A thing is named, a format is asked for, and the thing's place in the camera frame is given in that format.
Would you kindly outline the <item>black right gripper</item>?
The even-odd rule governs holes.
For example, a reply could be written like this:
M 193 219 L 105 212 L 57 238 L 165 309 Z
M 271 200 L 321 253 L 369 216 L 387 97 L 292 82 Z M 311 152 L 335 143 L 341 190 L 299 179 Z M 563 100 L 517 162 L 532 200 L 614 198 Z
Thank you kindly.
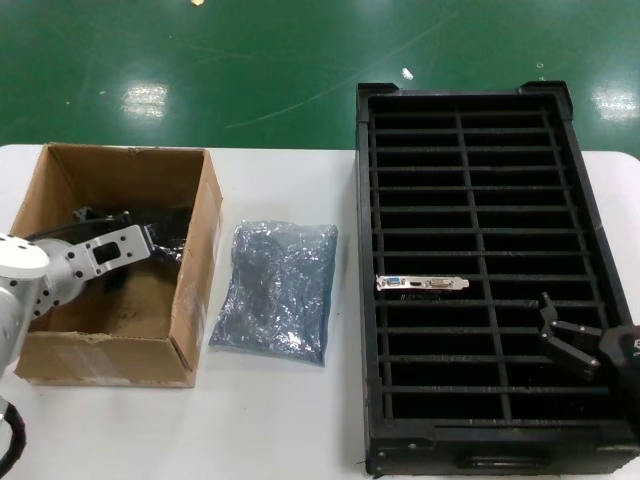
M 603 362 L 618 389 L 630 399 L 639 399 L 638 326 L 609 328 L 603 334 L 601 329 L 561 320 L 547 292 L 541 293 L 538 306 L 541 352 L 547 358 L 571 374 L 592 381 L 599 370 L 599 361 L 574 346 L 599 343 Z M 572 345 L 561 340 L 558 332 L 569 338 Z

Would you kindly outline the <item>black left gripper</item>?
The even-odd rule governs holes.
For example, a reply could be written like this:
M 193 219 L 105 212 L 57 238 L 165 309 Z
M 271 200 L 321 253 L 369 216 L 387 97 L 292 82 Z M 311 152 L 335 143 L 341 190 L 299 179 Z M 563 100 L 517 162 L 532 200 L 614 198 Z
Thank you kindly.
M 154 254 L 161 258 L 172 257 L 172 234 L 167 220 L 145 223 L 144 228 L 151 242 Z

